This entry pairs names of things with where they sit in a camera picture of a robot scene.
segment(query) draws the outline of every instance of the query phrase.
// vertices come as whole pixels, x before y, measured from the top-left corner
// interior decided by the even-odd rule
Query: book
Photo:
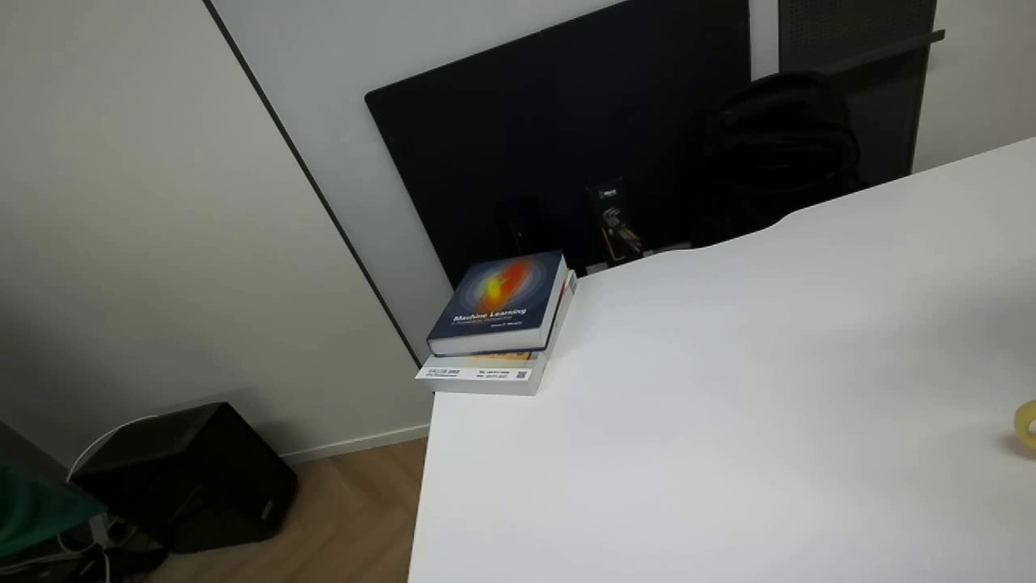
[[[534,395],[541,389],[550,340],[576,292],[576,275],[567,275],[547,350],[524,353],[469,353],[469,356],[427,356],[414,379],[427,382],[434,392],[482,392],[482,395]]]
[[[437,356],[544,350],[567,262],[560,253],[515,256],[466,269],[427,334]]]

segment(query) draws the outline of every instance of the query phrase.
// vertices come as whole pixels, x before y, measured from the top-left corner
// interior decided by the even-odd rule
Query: black chair
[[[774,74],[735,94],[693,155],[686,240],[709,246],[861,188],[845,97],[822,74]]]

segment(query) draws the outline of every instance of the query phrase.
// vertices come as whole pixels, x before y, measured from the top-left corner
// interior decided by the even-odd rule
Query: monitor screen
[[[482,259],[609,262],[592,198],[648,246],[683,236],[696,139],[748,84],[745,0],[628,0],[366,94],[456,285]]]

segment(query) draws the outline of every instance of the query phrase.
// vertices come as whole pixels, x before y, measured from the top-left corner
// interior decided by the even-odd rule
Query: desk surface
[[[1033,580],[1036,139],[580,282],[437,395],[414,583]]]

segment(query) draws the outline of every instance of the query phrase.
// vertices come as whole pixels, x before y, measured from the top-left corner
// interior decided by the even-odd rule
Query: wooden floor
[[[405,583],[424,440],[298,466],[295,509],[272,541],[175,554],[152,583]]]

